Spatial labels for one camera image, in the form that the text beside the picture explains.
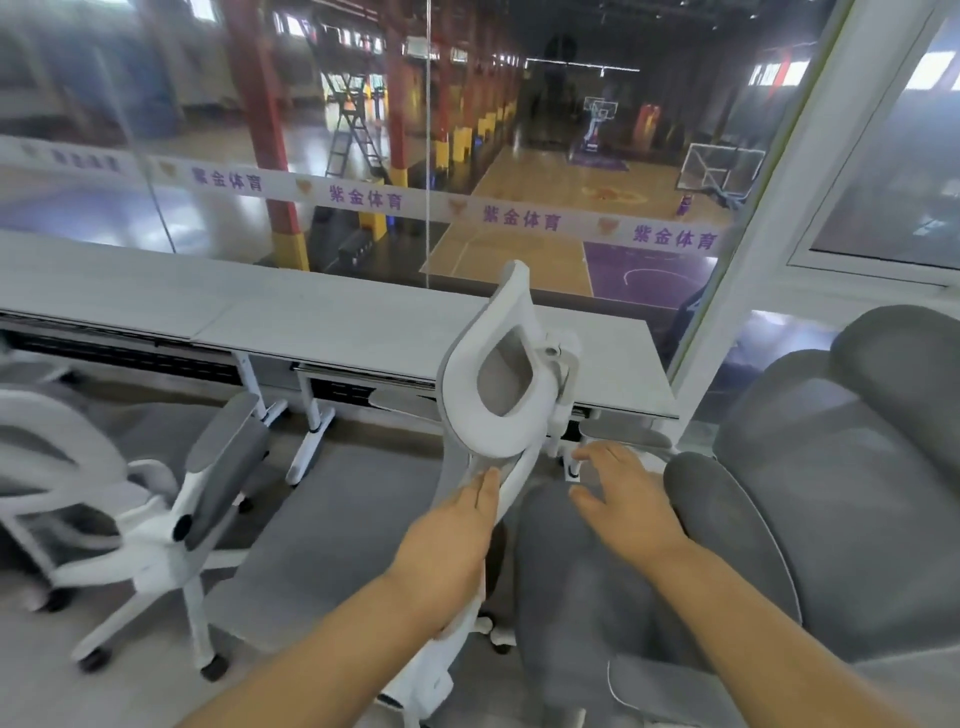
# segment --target forearm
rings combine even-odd
[[[352,726],[430,632],[403,591],[381,576],[180,728]]]
[[[645,571],[752,728],[912,725],[706,549],[690,542]]]

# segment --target basketball stand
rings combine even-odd
[[[585,152],[595,154],[600,151],[600,126],[613,120],[616,116],[616,108],[615,101],[607,101],[598,96],[588,96],[584,99],[584,109],[590,112],[590,125],[581,145]]]

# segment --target ladder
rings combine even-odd
[[[370,174],[390,184],[390,176],[387,174],[383,157],[373,143],[370,130],[367,128],[363,92],[366,76],[354,73],[331,74],[326,71],[322,73],[330,89],[333,90],[333,98],[340,112],[330,141],[330,154],[326,160],[325,175],[341,179],[346,176],[350,149],[356,142]]]

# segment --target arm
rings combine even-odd
[[[499,485],[487,471],[414,522],[383,575],[180,728],[352,726],[476,594]]]
[[[574,452],[604,501],[570,490],[604,543],[640,570],[704,650],[752,728],[914,725],[723,560],[684,534],[666,493],[623,446]]]

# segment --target chair wheel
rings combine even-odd
[[[90,674],[91,672],[99,672],[104,667],[107,666],[107,663],[110,661],[110,651],[103,647],[97,647],[86,657],[82,657],[77,661],[77,667],[80,668],[80,672],[85,672]]]
[[[209,665],[200,668],[200,674],[206,682],[215,683],[227,674],[229,667],[230,663],[227,662],[226,657],[223,655],[214,655]]]
[[[72,589],[51,589],[40,611],[53,615],[69,607],[71,601],[73,601]]]

